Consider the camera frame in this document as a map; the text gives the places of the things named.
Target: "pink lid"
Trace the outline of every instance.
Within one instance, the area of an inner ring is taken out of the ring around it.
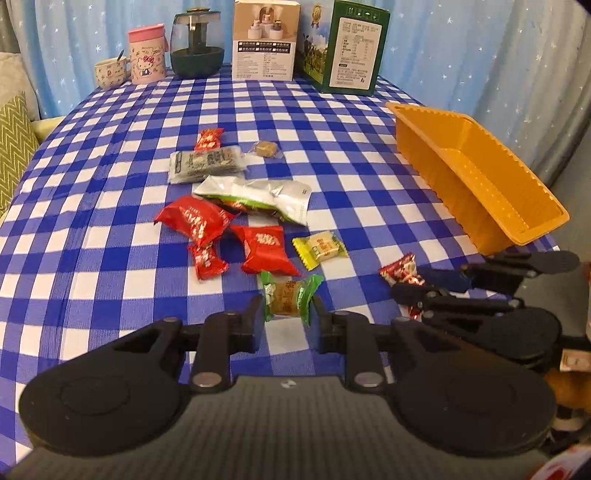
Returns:
[[[164,24],[150,25],[149,27],[139,27],[127,32],[129,42],[135,43],[142,40],[152,40],[153,38],[165,37]]]

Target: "product box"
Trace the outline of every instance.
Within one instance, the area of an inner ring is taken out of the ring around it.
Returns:
[[[299,22],[298,2],[236,0],[232,79],[291,80]]]
[[[373,95],[390,12],[341,0],[301,0],[296,64],[320,92]]]

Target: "zigzag pattern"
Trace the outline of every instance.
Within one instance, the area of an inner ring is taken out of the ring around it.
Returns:
[[[14,189],[38,147],[25,95],[20,93],[0,108],[0,213],[10,205]]]

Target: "orange plastic basket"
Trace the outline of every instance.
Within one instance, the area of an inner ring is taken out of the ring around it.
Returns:
[[[398,151],[483,255],[525,245],[569,219],[538,177],[474,119],[388,103]]]

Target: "table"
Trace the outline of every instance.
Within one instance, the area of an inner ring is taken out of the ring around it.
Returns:
[[[380,266],[408,251],[438,267],[479,259],[397,153],[388,100],[414,102],[381,78],[375,96],[357,97],[319,94],[301,79],[233,82],[223,69],[207,80],[98,90],[78,105],[35,154],[0,227],[0,469],[28,452],[17,401],[39,372],[153,320],[200,323],[242,310],[258,292],[231,233],[219,242],[230,270],[200,283],[187,239],[152,224],[166,203],[190,193],[191,185],[167,185],[168,158],[192,149],[198,129],[223,127],[224,144],[243,150],[278,141],[284,158],[254,161],[247,178],[292,178],[313,189],[309,230],[337,231],[350,253],[322,264],[328,309],[388,323],[400,309]],[[291,239],[307,232],[285,225],[288,255],[302,272]],[[545,237],[527,248],[552,246]],[[341,373],[341,357],[312,351],[308,334],[299,319],[267,323],[258,353],[233,358],[233,375]]]

